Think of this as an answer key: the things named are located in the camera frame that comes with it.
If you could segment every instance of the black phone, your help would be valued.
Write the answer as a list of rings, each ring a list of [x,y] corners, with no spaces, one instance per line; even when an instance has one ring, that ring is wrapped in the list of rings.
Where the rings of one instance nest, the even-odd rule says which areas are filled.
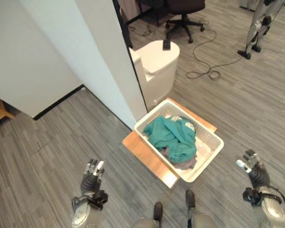
[[[169,40],[169,39],[165,39],[165,40],[163,41],[162,49],[163,49],[164,51],[168,51],[168,50],[171,49],[170,40]]]

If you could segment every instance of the white bin lid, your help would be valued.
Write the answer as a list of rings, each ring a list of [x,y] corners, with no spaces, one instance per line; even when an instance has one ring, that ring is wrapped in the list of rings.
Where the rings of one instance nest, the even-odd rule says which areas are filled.
[[[133,63],[136,63],[141,57],[132,48],[129,47],[129,50]]]
[[[157,71],[167,67],[180,55],[180,48],[175,43],[171,42],[171,49],[167,51],[162,49],[162,45],[163,40],[157,40],[136,51],[142,59],[143,68],[149,74],[153,75]]]

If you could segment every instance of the black shoe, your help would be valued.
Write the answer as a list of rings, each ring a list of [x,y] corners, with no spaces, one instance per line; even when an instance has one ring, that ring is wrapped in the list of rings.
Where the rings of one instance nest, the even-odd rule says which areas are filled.
[[[191,190],[186,191],[186,205],[188,208],[195,207],[195,197],[193,191]]]
[[[154,205],[154,211],[153,211],[153,219],[156,221],[162,222],[162,203],[157,202]]]

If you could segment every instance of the humanoid robot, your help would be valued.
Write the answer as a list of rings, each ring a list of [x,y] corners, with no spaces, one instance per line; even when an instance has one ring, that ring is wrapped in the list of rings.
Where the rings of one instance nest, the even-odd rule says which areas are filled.
[[[254,5],[256,1],[257,0],[249,0],[248,8]],[[241,56],[250,59],[251,49],[256,52],[261,51],[260,43],[269,31],[271,22],[279,13],[284,3],[285,0],[259,0],[248,32],[246,49],[245,51],[238,51]]]
[[[246,153],[243,156],[246,162],[237,160],[237,165],[248,174],[253,189],[246,188],[243,199],[254,207],[260,228],[285,228],[282,200],[275,195],[273,187],[270,186],[270,179],[263,163],[254,151],[249,150]],[[103,165],[103,161],[97,164],[97,160],[90,160],[86,166],[80,186],[82,196],[72,200],[74,210],[72,228],[97,227],[98,214],[108,200],[108,195],[103,190],[99,190],[104,173]],[[185,198],[188,208],[188,228],[218,228],[210,215],[196,210],[195,198],[191,190],[186,191]],[[160,228],[162,211],[162,204],[157,202],[154,206],[153,218],[142,218],[136,221],[132,228]]]

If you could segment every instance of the metal robot leg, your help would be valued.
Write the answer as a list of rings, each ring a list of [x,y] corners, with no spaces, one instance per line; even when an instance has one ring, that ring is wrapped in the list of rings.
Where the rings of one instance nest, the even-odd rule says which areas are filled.
[[[151,218],[141,218],[131,228],[159,228],[159,222]]]
[[[219,228],[213,218],[205,213],[199,213],[195,208],[189,209],[191,219],[188,221],[188,227],[190,228],[190,222],[192,228]]]
[[[260,43],[263,40],[263,37],[269,31],[270,26],[271,26],[271,22],[273,20],[273,16],[274,16],[274,14],[276,14],[278,12],[278,10],[281,7],[281,4],[284,4],[283,0],[282,1],[276,0],[275,2],[271,3],[268,6],[267,11],[265,13],[265,17],[262,21],[262,27],[258,32],[258,37],[257,37],[256,43],[252,46],[252,50],[254,50],[256,52],[261,52]]]
[[[262,18],[262,16],[265,14],[265,12],[267,11],[268,6],[265,5],[263,0],[260,0],[256,11],[253,15],[252,18],[252,22],[250,25],[250,29],[247,35],[247,41],[246,41],[246,49],[245,51],[241,51],[239,50],[238,53],[245,57],[246,59],[250,59],[251,58],[251,48],[254,45],[254,43],[256,42],[257,38],[258,38],[258,31],[261,29],[262,27],[262,23],[260,21],[260,19]]]

